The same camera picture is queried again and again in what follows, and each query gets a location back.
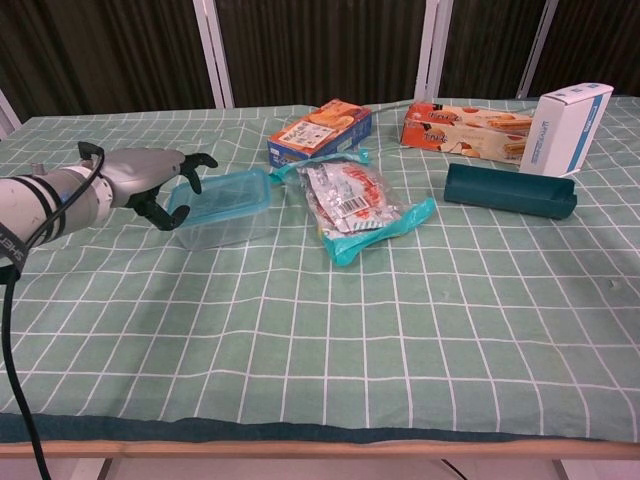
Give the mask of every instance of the cracker box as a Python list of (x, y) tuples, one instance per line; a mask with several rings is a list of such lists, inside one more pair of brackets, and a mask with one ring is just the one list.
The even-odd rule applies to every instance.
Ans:
[(371, 110), (338, 99), (269, 137), (269, 163), (281, 167), (342, 152), (371, 133)]
[(402, 143), (518, 164), (530, 126), (531, 117), (518, 113), (414, 103), (405, 117)]
[(582, 83), (540, 97), (520, 171), (562, 177), (580, 170), (612, 91)]

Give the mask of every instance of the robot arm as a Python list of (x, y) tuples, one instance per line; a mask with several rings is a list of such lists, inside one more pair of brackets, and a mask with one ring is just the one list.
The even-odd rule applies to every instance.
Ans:
[[(78, 144), (81, 162), (48, 173), (0, 179), (0, 246), (9, 248), (10, 234), (22, 242), (66, 202), (91, 175), (95, 145)], [(176, 150), (130, 148), (107, 152), (99, 175), (89, 188), (36, 241), (41, 245), (89, 227), (104, 219), (111, 208), (132, 208), (160, 230), (178, 227), (189, 214), (182, 205), (171, 214), (156, 202), (160, 187), (183, 175), (196, 193), (201, 185), (196, 168), (217, 167), (207, 154), (184, 155)], [(0, 258), (4, 256), (0, 248)]]

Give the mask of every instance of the orange box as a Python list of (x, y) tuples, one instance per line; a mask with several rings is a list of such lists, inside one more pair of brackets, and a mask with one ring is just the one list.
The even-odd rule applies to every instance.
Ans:
[(371, 133), (371, 110), (334, 99), (267, 140), (274, 167), (342, 152)]
[(402, 144), (519, 164), (531, 121), (518, 113), (414, 103), (405, 117)]

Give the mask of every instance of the teal plastic lid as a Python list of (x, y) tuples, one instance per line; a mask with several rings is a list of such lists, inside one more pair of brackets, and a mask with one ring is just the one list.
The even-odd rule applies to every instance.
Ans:
[(269, 208), (271, 203), (269, 177), (260, 169), (207, 177), (201, 183), (200, 195), (189, 183), (182, 183), (171, 192), (169, 213), (180, 205), (191, 208), (180, 228), (255, 215)]

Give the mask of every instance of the black cable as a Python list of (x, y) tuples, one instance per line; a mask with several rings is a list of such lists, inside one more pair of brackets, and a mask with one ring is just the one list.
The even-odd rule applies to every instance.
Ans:
[(16, 366), (13, 363), (13, 354), (11, 352), (11, 308), (13, 307), (13, 292), (17, 280), (18, 269), (14, 266), (9, 273), (9, 280), (7, 281), (7, 286), (4, 291), (4, 304), (2, 306), (2, 355), (4, 355), (4, 365), (7, 370), (7, 377), (9, 377), (9, 383), (11, 384), (11, 390), (13, 391), (14, 397), (16, 397), (16, 402), (18, 403), (18, 407), (20, 407), (20, 413), (29, 432), (33, 453), (36, 457), (38, 470), (40, 470), (40, 476), (42, 480), (51, 480), (51, 475), (49, 475), (47, 463), (44, 459), (44, 453), (42, 452), (42, 445), (40, 444), (40, 435), (38, 435), (38, 430), (33, 421), (31, 410), (29, 410), (27, 399), (24, 397), (24, 393), (20, 387), (20, 379), (18, 379)]
[(449, 460), (447, 460), (446, 458), (441, 458), (440, 460), (442, 460), (442, 463), (444, 463), (447, 467), (456, 472), (456, 475), (458, 475), (461, 480), (469, 480), (460, 470), (458, 470), (451, 462), (449, 462)]
[[(102, 169), (102, 165), (104, 164), (104, 150), (100, 147), (84, 142), (78, 143), (78, 147), (80, 149), (80, 156), (83, 159), (88, 160), (91, 155), (97, 155), (98, 162), (93, 168), (91, 174), (85, 179), (84, 182), (82, 182), (82, 184), (76, 189), (76, 191), (73, 192), (73, 194), (67, 199), (64, 205), (57, 208), (56, 211), (53, 212), (53, 214), (48, 217), (42, 223), (42, 225), (40, 225), (36, 229), (36, 231), (29, 237), (29, 239), (25, 243), (25, 245), (27, 246), (27, 250), (29, 250), (34, 245), (34, 243), (38, 240), (38, 238), (40, 238), (43, 232), (45, 232), (50, 226), (52, 226), (53, 223), (69, 207), (71, 207), (71, 205), (73, 205), (74, 202), (76, 202), (78, 198), (82, 196), (82, 194), (87, 191), (93, 181), (100, 174), (100, 170)], [(38, 430), (33, 420), (31, 410), (29, 409), (27, 399), (25, 398), (22, 387), (20, 386), (20, 380), (18, 378), (18, 374), (16, 373), (16, 367), (13, 362), (13, 352), (11, 348), (11, 310), (13, 308), (13, 293), (15, 291), (15, 285), (18, 281), (18, 278), (18, 269), (15, 266), (12, 266), (9, 272), (7, 286), (4, 291), (4, 303), (2, 306), (2, 354), (4, 356), (5, 369), (7, 371), (7, 377), (9, 378), (11, 390), (13, 391), (13, 395), (16, 398), (16, 402), (18, 403), (18, 407), (20, 408), (20, 413), (22, 414), (25, 426), (27, 427), (27, 432), (29, 433), (29, 438), (31, 439), (31, 445), (33, 447), (33, 453), (36, 459), (36, 463), (38, 464), (40, 476), (42, 477), (42, 480), (51, 480), (51, 475), (49, 474), (47, 463), (44, 458), (44, 452), (42, 451), (40, 435), (38, 434)]]

